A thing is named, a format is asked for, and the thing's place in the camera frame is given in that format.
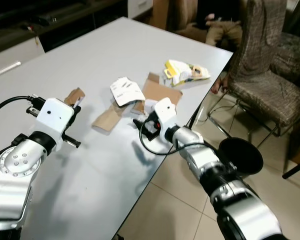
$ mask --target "white table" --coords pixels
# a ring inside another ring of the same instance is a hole
[[[113,101],[110,84],[127,76],[143,86],[149,71],[161,73],[168,59],[206,67],[210,80],[180,86],[176,107],[184,125],[232,56],[142,23],[120,18],[0,76],[0,103],[37,94],[64,99],[77,87],[86,98],[68,135],[82,142],[65,144],[44,162],[36,178],[22,240],[110,240],[164,160],[144,150],[126,109],[110,133],[91,124]],[[29,134],[34,118],[26,101],[0,110],[0,150],[19,133]],[[156,151],[167,148],[153,140]]]

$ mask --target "robotic arm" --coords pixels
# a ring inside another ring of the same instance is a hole
[[[80,142],[65,131],[81,108],[49,98],[29,97],[27,113],[36,117],[32,134],[21,134],[18,143],[0,155],[0,240],[18,240],[32,197],[32,182],[47,156],[63,142],[79,147]]]
[[[232,163],[223,161],[216,149],[203,137],[185,126],[176,125],[175,105],[164,98],[153,107],[140,133],[145,133],[146,122],[159,125],[159,137],[170,142],[175,152],[186,160],[189,169],[200,182],[217,213],[217,223],[226,240],[285,240],[274,213],[258,195],[236,174]]]

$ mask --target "black rubber cup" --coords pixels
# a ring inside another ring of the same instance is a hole
[[[257,174],[264,166],[259,150],[250,142],[238,137],[224,139],[219,145],[219,152],[225,157],[221,161],[232,162],[241,177]]]

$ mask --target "cabinet handle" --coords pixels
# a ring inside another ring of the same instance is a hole
[[[0,70],[0,75],[4,74],[4,73],[10,71],[11,69],[14,69],[14,68],[16,68],[16,67],[18,67],[18,66],[20,66],[20,65],[21,65],[21,62],[20,62],[20,61],[17,61],[16,63],[14,63],[14,64],[12,64],[12,65],[10,65],[10,66],[7,66],[7,67],[5,67],[4,69],[1,69],[1,70]]]
[[[141,7],[143,7],[144,5],[146,5],[146,3],[147,3],[146,0],[145,0],[145,1],[140,1],[140,2],[138,3],[139,8],[141,8]]]

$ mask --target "brown cardboard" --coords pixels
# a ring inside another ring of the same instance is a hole
[[[64,99],[64,102],[68,105],[75,104],[76,101],[81,98],[85,97],[84,91],[82,91],[79,87],[77,89],[74,89],[70,92],[70,94]]]
[[[152,99],[159,101],[163,98],[170,98],[171,102],[174,105],[177,105],[180,98],[182,97],[182,92],[164,85],[159,84],[160,77],[152,72],[149,73],[147,80],[143,86],[142,92],[145,96],[145,99]],[[133,110],[136,112],[144,112],[145,102],[137,102]]]
[[[121,119],[125,109],[126,107],[119,107],[116,101],[114,101],[108,110],[97,117],[92,126],[102,128],[108,132],[111,131]]]

